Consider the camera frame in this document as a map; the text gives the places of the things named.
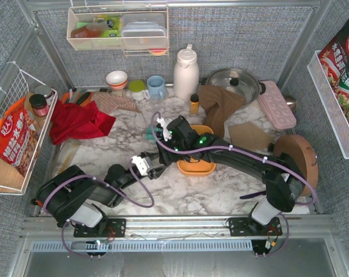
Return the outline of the orange plastic storage basket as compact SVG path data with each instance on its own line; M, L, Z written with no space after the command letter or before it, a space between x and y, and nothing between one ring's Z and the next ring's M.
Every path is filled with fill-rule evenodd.
M191 125L193 130L197 134L202 135L204 133L213 134L213 130L206 125ZM180 172L188 177L204 177L212 173L216 169L216 164L213 162L206 162L204 160L190 159L189 162L185 160L179 160L177 166Z

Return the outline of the brown cork mat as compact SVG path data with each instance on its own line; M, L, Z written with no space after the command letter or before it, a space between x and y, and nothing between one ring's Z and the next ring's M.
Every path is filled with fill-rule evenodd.
M228 130L233 145L250 151L266 150L274 141L271 135L250 121L229 126Z

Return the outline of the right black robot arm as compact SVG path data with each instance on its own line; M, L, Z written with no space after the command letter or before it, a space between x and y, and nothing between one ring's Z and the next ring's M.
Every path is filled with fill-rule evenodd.
M159 115L152 123L162 128L157 139L159 161L170 165L179 160L202 160L246 173L266 188L266 196L250 212L250 217L267 225L281 212L291 212L307 182L296 161L286 153L262 155L235 147L215 134L198 134L183 117L166 121Z

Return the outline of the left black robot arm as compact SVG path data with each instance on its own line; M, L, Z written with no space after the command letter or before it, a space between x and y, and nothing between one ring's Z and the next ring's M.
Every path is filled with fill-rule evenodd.
M142 152L133 159L131 169L120 164L110 166L104 179L86 174L77 165L70 166L43 184L32 203L49 213L59 228L75 222L102 231L107 228L107 215L88 200L116 207L128 198L124 189L146 177L159 178L171 165L159 153Z

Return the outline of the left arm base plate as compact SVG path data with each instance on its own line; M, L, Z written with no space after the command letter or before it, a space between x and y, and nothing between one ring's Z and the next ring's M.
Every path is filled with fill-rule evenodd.
M126 219L124 218L104 218L95 227L75 225L73 236L75 238L89 237L114 237L122 238L125 235Z

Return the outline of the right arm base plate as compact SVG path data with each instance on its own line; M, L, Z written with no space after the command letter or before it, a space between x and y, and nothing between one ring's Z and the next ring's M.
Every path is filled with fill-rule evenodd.
M225 223L231 237L242 236L280 236L283 234L278 217L274 217L267 225L261 225L248 217L228 218Z

